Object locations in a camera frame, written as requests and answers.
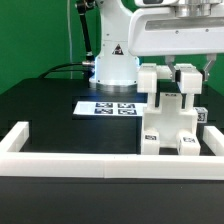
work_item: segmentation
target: warning label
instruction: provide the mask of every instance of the warning label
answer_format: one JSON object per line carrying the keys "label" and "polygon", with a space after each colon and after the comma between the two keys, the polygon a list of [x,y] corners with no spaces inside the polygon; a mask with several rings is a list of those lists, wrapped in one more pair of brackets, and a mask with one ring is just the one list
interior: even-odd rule
{"label": "warning label", "polygon": [[115,50],[113,51],[113,54],[115,55],[124,55],[122,49],[121,49],[121,46],[120,44],[117,45],[117,47],[115,48]]}

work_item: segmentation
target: white block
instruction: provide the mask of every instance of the white block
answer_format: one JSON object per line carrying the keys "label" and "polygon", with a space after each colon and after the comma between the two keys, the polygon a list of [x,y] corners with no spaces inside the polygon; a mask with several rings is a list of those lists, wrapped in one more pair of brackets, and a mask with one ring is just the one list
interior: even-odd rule
{"label": "white block", "polygon": [[191,64],[177,64],[175,68],[181,71],[178,82],[181,93],[201,94],[202,74]]}
{"label": "white block", "polygon": [[176,136],[182,130],[196,134],[197,112],[181,108],[182,96],[177,93],[161,93],[158,108],[147,108],[143,113],[142,139],[147,130],[159,133],[160,147],[177,148]]}
{"label": "white block", "polygon": [[216,127],[204,127],[203,141],[216,156],[224,156],[224,135]]}
{"label": "white block", "polygon": [[17,122],[0,142],[0,153],[19,152],[29,137],[29,123]]}
{"label": "white block", "polygon": [[194,107],[198,113],[198,123],[207,123],[208,110],[205,107]]}
{"label": "white block", "polygon": [[196,135],[180,130],[177,134],[177,151],[179,155],[199,156],[201,146]]}
{"label": "white block", "polygon": [[157,70],[156,64],[142,64],[138,72],[138,92],[157,92]]}
{"label": "white block", "polygon": [[141,154],[159,155],[160,140],[156,130],[147,130],[142,133]]}

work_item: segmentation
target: green wall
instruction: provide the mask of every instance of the green wall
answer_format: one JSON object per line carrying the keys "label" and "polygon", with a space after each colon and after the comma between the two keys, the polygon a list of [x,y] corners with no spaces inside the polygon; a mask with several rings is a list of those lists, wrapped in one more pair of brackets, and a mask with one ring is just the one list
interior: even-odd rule
{"label": "green wall", "polygon": [[[134,0],[123,0],[132,11]],[[79,23],[71,0],[73,61],[85,58],[85,48]],[[100,50],[100,17],[97,9],[88,12],[91,43],[96,55]],[[67,31],[67,0],[1,0],[0,7],[0,93],[25,78],[37,77],[48,68],[69,62]],[[160,57],[143,58],[143,62],[164,64]],[[204,56],[179,56],[179,63],[203,67]],[[209,85],[224,94],[224,55],[212,69]],[[70,73],[57,74],[70,78]],[[74,77],[81,78],[80,73]]]}

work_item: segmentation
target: black cable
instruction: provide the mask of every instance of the black cable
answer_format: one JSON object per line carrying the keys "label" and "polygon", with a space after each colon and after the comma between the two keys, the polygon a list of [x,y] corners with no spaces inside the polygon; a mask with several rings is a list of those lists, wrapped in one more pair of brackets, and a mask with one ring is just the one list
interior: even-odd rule
{"label": "black cable", "polygon": [[89,39],[89,31],[88,31],[88,26],[87,26],[87,22],[86,22],[86,16],[85,16],[85,14],[80,14],[79,17],[80,17],[80,21],[82,24],[82,31],[83,31],[85,47],[86,47],[86,60],[93,61],[94,56],[92,53],[91,43],[90,43],[90,39]]}
{"label": "black cable", "polygon": [[66,68],[66,67],[71,67],[71,66],[79,66],[79,65],[82,65],[81,62],[78,62],[78,63],[66,63],[66,64],[62,64],[62,65],[57,65],[53,68],[50,68],[48,71],[42,73],[41,75],[39,75],[39,79],[44,79],[49,73],[53,72],[53,71],[56,71],[57,69],[60,69],[60,68]]}
{"label": "black cable", "polygon": [[55,70],[52,71],[53,72],[88,72],[88,70],[84,70],[84,69],[69,69],[69,70]]}

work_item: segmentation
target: black tabletop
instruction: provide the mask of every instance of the black tabletop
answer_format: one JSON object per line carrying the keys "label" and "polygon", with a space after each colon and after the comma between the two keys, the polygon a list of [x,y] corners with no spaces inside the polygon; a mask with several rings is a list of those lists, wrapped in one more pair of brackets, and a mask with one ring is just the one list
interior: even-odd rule
{"label": "black tabletop", "polygon": [[[175,83],[159,83],[159,91],[178,92]],[[26,79],[0,96],[0,137],[17,121],[29,121],[25,152],[119,153],[140,152],[141,117],[73,115],[77,101],[146,102],[147,95],[109,93],[88,88],[83,80]],[[224,128],[224,97],[204,86],[195,106],[209,110],[208,123]],[[203,126],[198,125],[198,138]],[[202,154],[211,154],[202,144]],[[161,149],[161,154],[177,154]]]}
{"label": "black tabletop", "polygon": [[[159,89],[178,92],[171,83]],[[223,99],[207,86],[195,99],[195,106],[209,110],[208,124],[222,131]],[[100,92],[82,80],[26,79],[0,96],[0,136],[17,121],[29,121],[26,152],[139,153],[141,118],[73,116],[77,100],[146,102],[146,95]],[[199,125],[200,139],[202,130]],[[223,186],[223,181],[0,177],[0,223],[222,224]]]}

